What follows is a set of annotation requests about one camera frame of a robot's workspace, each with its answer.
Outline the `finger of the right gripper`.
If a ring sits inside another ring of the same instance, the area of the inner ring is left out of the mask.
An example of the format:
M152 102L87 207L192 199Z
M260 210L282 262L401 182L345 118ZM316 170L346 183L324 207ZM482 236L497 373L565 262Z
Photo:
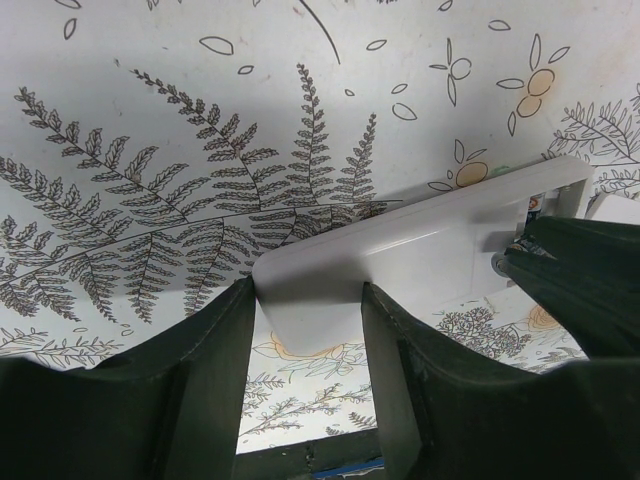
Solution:
M590 358L639 356L639 227L541 217L507 253L507 274Z

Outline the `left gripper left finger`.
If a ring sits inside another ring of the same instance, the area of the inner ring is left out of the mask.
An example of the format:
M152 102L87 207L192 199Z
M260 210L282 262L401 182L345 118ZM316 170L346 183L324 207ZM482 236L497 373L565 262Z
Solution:
M97 367L1 362L5 479L228 479L255 320L251 278Z

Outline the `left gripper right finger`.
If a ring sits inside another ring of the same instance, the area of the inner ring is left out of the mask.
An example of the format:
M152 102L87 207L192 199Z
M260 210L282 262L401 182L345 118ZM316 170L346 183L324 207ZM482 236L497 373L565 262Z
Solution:
M520 370L417 320L369 283L361 315L389 478L638 477L637 360Z

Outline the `black battery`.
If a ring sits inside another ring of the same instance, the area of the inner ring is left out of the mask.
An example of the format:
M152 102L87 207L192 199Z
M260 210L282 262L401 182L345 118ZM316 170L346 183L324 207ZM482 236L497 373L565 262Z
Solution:
M507 253L511 250L532 253L535 250L533 243L528 241L517 241L509 245L505 250L496 252L491 257L491 266L496 274L503 278L507 278Z

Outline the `grey white remote control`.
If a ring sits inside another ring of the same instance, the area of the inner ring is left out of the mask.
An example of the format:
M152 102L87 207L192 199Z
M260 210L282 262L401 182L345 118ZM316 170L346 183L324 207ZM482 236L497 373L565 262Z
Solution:
M365 283L419 319L494 294L508 285L498 259L530 199L581 218L593 175L561 156L275 249L252 270L260 308L288 352L314 355L361 335Z

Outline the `white battery cover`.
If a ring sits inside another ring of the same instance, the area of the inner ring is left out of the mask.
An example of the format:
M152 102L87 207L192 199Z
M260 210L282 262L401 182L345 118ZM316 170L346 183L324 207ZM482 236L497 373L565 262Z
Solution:
M638 225L639 202L614 194L600 194L589 207L588 220Z

